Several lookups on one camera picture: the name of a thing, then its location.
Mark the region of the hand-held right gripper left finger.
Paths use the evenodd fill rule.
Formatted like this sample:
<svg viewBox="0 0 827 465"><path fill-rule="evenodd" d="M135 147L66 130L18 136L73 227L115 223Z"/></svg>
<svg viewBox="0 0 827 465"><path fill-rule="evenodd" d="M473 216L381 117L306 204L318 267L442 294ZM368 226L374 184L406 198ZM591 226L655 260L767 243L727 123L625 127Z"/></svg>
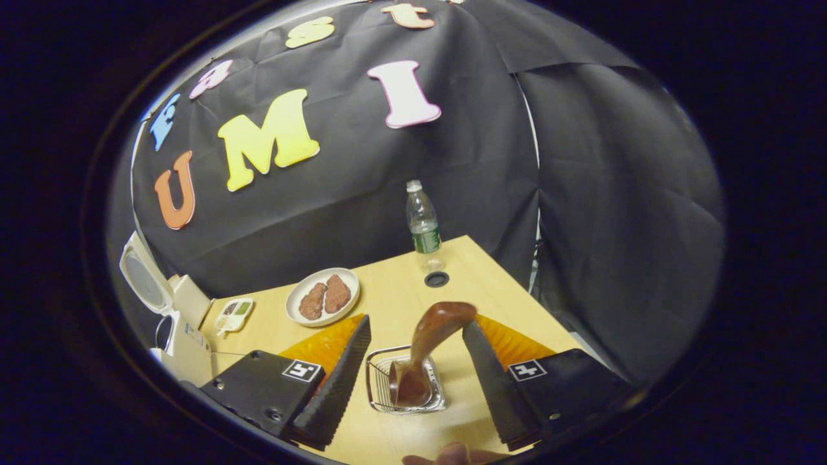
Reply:
<svg viewBox="0 0 827 465"><path fill-rule="evenodd" d="M348 408L371 341L369 316L357 314L279 354L250 351L199 389L269 435L323 451Z"/></svg>

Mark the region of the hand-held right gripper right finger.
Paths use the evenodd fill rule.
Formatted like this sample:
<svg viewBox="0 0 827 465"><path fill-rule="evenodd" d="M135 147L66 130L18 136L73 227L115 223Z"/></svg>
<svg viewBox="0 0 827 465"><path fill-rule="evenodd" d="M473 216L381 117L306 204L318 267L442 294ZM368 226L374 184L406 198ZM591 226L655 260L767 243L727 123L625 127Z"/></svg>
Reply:
<svg viewBox="0 0 827 465"><path fill-rule="evenodd" d="M601 426L633 392L579 348L553 351L483 315L463 329L500 441L559 447Z"/></svg>

